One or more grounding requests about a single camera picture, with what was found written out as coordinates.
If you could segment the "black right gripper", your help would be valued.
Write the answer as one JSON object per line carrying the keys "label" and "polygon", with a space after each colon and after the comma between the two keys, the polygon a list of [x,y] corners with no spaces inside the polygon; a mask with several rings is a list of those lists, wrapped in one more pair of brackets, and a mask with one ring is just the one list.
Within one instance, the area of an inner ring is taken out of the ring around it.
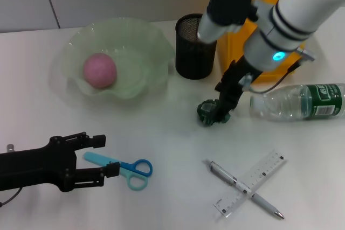
{"label": "black right gripper", "polygon": [[214,121],[228,121],[230,119],[230,111],[236,108],[243,93],[239,82],[247,74],[252,75],[252,81],[254,81],[261,75],[261,71],[250,65],[244,55],[238,61],[233,60],[230,63],[222,79],[215,87],[215,90],[219,92],[219,99],[215,99],[216,106],[212,112]]}

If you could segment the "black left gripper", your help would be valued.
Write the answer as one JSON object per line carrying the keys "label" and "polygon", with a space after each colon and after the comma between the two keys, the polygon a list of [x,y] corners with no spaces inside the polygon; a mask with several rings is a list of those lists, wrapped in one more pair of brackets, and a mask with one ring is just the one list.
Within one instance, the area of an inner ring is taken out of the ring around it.
{"label": "black left gripper", "polygon": [[38,184],[53,184],[62,192],[87,187],[101,187],[105,177],[117,177],[120,163],[99,168],[77,169],[75,150],[102,148],[105,135],[90,137],[86,132],[54,136],[38,149],[1,154],[1,191]]}

